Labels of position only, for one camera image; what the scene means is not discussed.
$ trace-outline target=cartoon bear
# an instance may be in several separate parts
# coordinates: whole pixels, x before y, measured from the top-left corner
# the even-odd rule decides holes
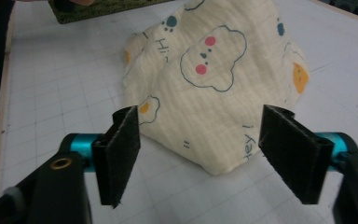
[[[234,84],[233,68],[246,51],[245,35],[219,26],[182,56],[184,79],[199,88],[228,91]]]

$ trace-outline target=pink cheek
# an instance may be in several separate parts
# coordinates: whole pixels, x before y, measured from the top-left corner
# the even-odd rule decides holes
[[[204,65],[204,64],[199,64],[197,67],[196,67],[196,72],[199,74],[199,75],[205,75],[206,72],[207,72],[207,67]]]
[[[213,46],[214,44],[216,44],[216,38],[214,38],[214,36],[208,36],[206,39],[205,39],[205,45],[206,46]]]

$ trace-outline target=blue dot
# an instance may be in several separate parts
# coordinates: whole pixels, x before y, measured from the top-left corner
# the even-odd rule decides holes
[[[284,35],[283,23],[279,23],[279,24],[278,24],[278,34],[279,34],[279,35]]]
[[[167,26],[169,26],[169,27],[175,27],[176,24],[177,24],[176,17],[170,16],[170,17],[167,19]]]

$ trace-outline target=white table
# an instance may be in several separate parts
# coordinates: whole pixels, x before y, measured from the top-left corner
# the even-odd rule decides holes
[[[50,158],[68,133],[104,133],[121,108],[123,46],[185,0],[59,25],[46,2],[18,3],[1,118],[0,193]],[[358,144],[358,18],[313,1],[276,0],[305,51],[310,84],[296,119]],[[334,223],[342,176],[329,173],[319,205],[302,205],[262,154],[229,175],[209,176],[142,139],[122,205],[99,205],[86,175],[94,223]]]

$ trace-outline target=cloth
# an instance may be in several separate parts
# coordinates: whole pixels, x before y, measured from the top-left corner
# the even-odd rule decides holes
[[[291,109],[309,80],[271,0],[189,1],[125,49],[141,133],[213,175],[250,160],[263,105]]]

